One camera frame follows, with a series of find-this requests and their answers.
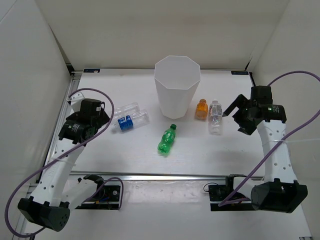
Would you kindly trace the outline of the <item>clear bottle with white label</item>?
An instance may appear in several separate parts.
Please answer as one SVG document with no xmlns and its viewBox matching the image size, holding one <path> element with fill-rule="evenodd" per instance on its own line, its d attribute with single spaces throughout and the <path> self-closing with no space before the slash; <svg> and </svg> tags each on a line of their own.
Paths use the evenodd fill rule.
<svg viewBox="0 0 320 240">
<path fill-rule="evenodd" d="M 212 135 L 222 135 L 223 131 L 223 110 L 222 105 L 214 99 L 208 110 L 208 131 Z"/>
</svg>

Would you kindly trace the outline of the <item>orange plastic juice bottle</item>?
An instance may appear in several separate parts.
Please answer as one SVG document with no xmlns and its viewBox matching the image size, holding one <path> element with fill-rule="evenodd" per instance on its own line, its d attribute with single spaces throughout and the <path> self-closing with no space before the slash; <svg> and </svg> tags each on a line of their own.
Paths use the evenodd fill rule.
<svg viewBox="0 0 320 240">
<path fill-rule="evenodd" d="M 208 115 L 208 104 L 205 99 L 200 99 L 195 109 L 195 118 L 197 120 L 205 121 Z"/>
</svg>

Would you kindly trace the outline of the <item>clear bottle with blue label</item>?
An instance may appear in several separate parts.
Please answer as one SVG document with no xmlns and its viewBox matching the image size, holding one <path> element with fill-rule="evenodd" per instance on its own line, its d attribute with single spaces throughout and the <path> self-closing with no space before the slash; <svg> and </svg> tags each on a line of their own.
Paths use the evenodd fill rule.
<svg viewBox="0 0 320 240">
<path fill-rule="evenodd" d="M 133 114 L 124 115 L 116 120 L 112 125 L 112 133 L 123 133 L 143 127 L 150 123 L 149 114 L 146 109 L 140 110 Z"/>
</svg>

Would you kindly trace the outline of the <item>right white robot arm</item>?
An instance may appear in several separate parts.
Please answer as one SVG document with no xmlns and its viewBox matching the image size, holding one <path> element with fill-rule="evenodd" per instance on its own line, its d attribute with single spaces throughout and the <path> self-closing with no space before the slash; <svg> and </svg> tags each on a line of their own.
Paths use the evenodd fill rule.
<svg viewBox="0 0 320 240">
<path fill-rule="evenodd" d="M 240 94 L 223 115 L 228 116 L 235 108 L 238 111 L 233 118 L 239 131 L 247 135 L 258 131 L 263 159 L 247 176 L 232 176 L 219 206 L 233 204 L 244 195 L 254 210 L 292 213 L 307 197 L 308 189 L 299 184 L 283 139 L 287 121 L 284 107 L 273 104 L 270 94 L 254 100 Z"/>
</svg>

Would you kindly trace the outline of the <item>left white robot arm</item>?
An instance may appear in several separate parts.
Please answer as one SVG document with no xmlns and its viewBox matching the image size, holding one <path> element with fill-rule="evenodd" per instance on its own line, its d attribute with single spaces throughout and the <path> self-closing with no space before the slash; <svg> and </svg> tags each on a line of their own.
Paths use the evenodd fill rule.
<svg viewBox="0 0 320 240">
<path fill-rule="evenodd" d="M 109 121 L 100 107 L 80 110 L 66 119 L 53 160 L 46 165 L 35 190 L 17 205 L 29 222 L 59 232 L 67 224 L 71 211 L 84 202 L 104 197 L 105 181 L 98 175 L 86 175 L 68 191 L 64 187 L 87 142 L 102 133 Z"/>
</svg>

